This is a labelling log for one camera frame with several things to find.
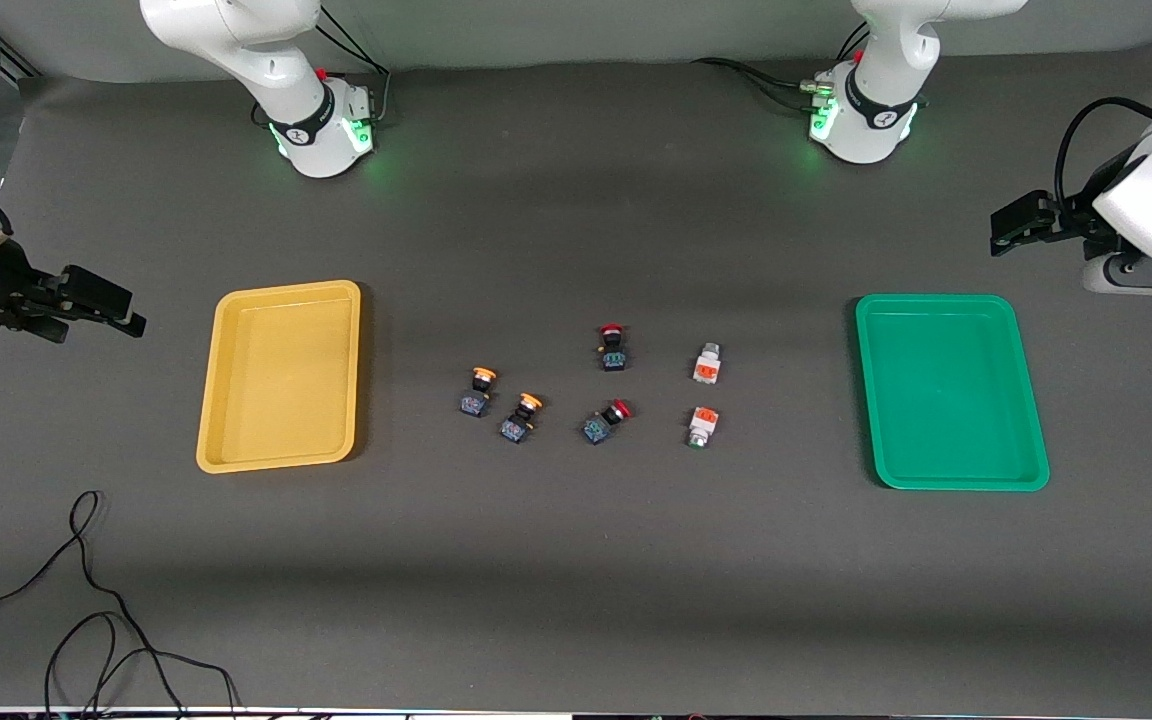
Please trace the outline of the yellow plastic tray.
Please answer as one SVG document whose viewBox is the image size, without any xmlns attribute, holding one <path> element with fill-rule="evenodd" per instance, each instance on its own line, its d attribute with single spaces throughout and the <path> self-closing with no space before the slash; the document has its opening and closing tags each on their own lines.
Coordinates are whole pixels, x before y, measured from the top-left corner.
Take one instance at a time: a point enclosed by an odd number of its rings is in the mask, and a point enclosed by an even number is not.
<svg viewBox="0 0 1152 720">
<path fill-rule="evenodd" d="M 217 305 L 196 462 L 206 473 L 333 464 L 356 442 L 364 295 L 353 281 L 230 291 Z"/>
</svg>

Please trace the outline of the green plastic tray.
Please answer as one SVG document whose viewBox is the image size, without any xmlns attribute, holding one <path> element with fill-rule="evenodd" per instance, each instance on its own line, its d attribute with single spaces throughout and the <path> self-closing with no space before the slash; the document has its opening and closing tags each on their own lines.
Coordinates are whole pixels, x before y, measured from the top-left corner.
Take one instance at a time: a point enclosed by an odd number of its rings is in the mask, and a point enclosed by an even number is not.
<svg viewBox="0 0 1152 720">
<path fill-rule="evenodd" d="M 882 486 L 1030 493 L 1049 460 L 1018 316 L 990 293 L 870 293 L 854 310 Z"/>
</svg>

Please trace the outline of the aluminium frame rail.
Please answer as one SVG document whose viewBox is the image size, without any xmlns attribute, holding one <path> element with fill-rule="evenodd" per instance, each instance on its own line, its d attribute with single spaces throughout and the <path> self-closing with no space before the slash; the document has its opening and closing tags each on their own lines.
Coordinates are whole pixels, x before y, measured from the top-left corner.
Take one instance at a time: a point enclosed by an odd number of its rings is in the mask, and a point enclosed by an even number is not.
<svg viewBox="0 0 1152 720">
<path fill-rule="evenodd" d="M 0 36 L 0 73 L 13 83 L 44 76 L 40 68 L 26 60 L 17 47 Z"/>
</svg>

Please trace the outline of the dark grey table cloth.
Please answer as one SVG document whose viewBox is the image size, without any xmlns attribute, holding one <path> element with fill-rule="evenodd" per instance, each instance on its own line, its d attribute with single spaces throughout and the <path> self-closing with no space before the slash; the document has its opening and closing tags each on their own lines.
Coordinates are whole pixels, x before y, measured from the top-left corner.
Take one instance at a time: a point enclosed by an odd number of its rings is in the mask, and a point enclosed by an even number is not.
<svg viewBox="0 0 1152 720">
<path fill-rule="evenodd" d="M 394 86 L 376 156 L 329 181 L 230 82 L 29 88 L 0 204 L 147 332 L 0 334 L 0 594 L 96 488 L 97 579 L 252 705 L 1152 717 L 1152 297 L 1084 291 L 1076 243 L 987 249 L 1076 109 L 1152 105 L 1152 45 L 945 59 L 867 168 L 702 65 Z M 351 454 L 202 471 L 220 300 L 323 281 L 364 295 Z M 852 313 L 887 291 L 1010 302 L 1046 487 L 876 479 Z M 634 416 L 590 445 L 613 397 Z"/>
</svg>

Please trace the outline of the yellow push button switch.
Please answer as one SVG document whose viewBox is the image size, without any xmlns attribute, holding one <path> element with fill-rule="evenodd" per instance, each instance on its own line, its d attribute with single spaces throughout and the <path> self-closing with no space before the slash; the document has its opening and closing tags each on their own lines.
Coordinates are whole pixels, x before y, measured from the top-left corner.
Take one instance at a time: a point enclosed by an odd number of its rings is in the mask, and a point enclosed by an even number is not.
<svg viewBox="0 0 1152 720">
<path fill-rule="evenodd" d="M 475 416 L 475 418 L 482 418 L 482 416 L 488 414 L 495 382 L 497 373 L 493 369 L 486 366 L 473 367 L 470 386 L 468 386 L 467 391 L 460 397 L 461 414 Z"/>
<path fill-rule="evenodd" d="M 535 430 L 536 415 L 540 414 L 543 407 L 541 397 L 530 395 L 526 392 L 521 393 L 515 409 L 500 424 L 499 434 L 515 445 L 525 442 L 526 437 L 530 437 Z"/>
</svg>

